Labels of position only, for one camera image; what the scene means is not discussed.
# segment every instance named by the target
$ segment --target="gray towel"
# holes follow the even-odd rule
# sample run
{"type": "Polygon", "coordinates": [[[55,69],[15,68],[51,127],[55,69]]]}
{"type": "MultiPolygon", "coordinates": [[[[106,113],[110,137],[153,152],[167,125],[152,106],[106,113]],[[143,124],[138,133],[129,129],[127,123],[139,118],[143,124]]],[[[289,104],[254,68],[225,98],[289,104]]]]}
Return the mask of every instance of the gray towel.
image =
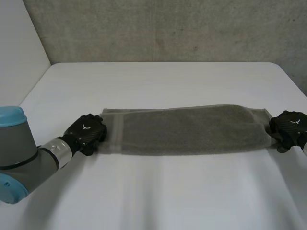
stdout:
{"type": "Polygon", "coordinates": [[[212,105],[163,110],[104,109],[103,153],[199,155],[257,150],[276,141],[265,109],[212,105]]]}

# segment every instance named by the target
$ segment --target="white table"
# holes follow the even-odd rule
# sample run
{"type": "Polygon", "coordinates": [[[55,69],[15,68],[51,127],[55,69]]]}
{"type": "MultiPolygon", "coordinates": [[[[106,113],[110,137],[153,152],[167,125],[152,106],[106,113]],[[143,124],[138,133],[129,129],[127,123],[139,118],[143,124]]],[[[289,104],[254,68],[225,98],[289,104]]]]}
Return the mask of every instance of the white table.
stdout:
{"type": "MultiPolygon", "coordinates": [[[[272,63],[63,63],[21,104],[37,145],[103,108],[238,104],[307,113],[307,98],[272,63]]],[[[17,205],[2,230],[301,230],[307,157],[299,148],[204,156],[76,154],[17,205]]]]}

